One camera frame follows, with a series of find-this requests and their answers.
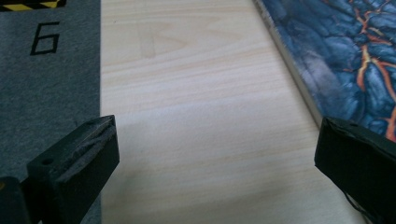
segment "yellow and black striped tape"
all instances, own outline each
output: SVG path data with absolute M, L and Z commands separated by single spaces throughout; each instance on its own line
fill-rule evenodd
M 44 8 L 56 8 L 64 7 L 66 5 L 66 0 L 43 0 L 43 1 L 26 1 L 26 0 L 0 0 L 0 12 L 2 11 L 25 11 L 33 9 L 44 9 Z

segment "black plastic part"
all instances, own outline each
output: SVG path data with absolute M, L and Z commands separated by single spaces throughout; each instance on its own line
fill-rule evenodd
M 396 144 L 341 119 L 324 118 L 315 164 L 374 223 L 396 223 Z
M 119 161 L 114 116 L 79 126 L 28 163 L 24 187 L 33 195 L 27 199 L 32 220 L 80 223 Z
M 31 224 L 20 181 L 15 177 L 0 178 L 0 223 Z

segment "light wood surface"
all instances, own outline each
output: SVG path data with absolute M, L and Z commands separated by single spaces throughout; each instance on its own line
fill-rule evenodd
M 104 223 L 362 223 L 251 0 L 104 0 Z

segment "hazard tape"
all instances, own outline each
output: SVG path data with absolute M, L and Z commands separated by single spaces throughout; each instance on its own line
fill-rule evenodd
M 66 0 L 56 0 L 56 1 L 43 0 L 42 2 L 35 1 L 34 3 L 29 3 L 29 1 L 22 0 L 23 3 L 21 3 L 21 4 L 18 4 L 18 3 L 3 4 L 3 2 L 6 2 L 6 1 L 0 0 L 0 12 L 56 8 L 56 7 L 64 7 L 64 5 L 66 5 Z

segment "wood grain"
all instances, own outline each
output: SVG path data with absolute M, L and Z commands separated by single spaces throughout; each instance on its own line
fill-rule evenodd
M 362 223 L 250 0 L 103 1 L 104 223 Z

